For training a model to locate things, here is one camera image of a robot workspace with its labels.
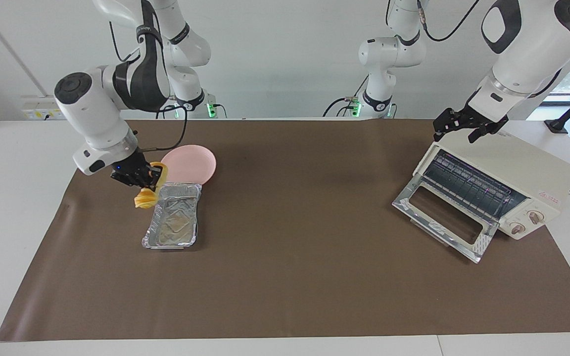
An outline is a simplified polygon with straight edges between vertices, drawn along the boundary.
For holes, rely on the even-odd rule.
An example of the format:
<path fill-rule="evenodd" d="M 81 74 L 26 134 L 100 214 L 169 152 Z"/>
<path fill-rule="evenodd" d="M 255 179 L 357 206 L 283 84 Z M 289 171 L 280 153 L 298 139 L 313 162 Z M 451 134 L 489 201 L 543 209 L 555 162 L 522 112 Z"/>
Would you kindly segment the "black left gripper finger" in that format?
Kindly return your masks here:
<path fill-rule="evenodd" d="M 482 136 L 485 136 L 487 134 L 495 134 L 507 122 L 508 122 L 507 116 L 504 116 L 502 119 L 498 120 L 498 122 L 492 122 L 491 120 L 485 118 L 473 119 L 471 128 L 473 128 L 474 130 L 472 131 L 472 133 L 470 133 L 470 135 L 468 135 L 468 141 L 470 143 L 474 143 Z"/>
<path fill-rule="evenodd" d="M 461 130 L 461 113 L 446 108 L 433 122 L 433 140 L 440 141 L 447 133 Z"/>

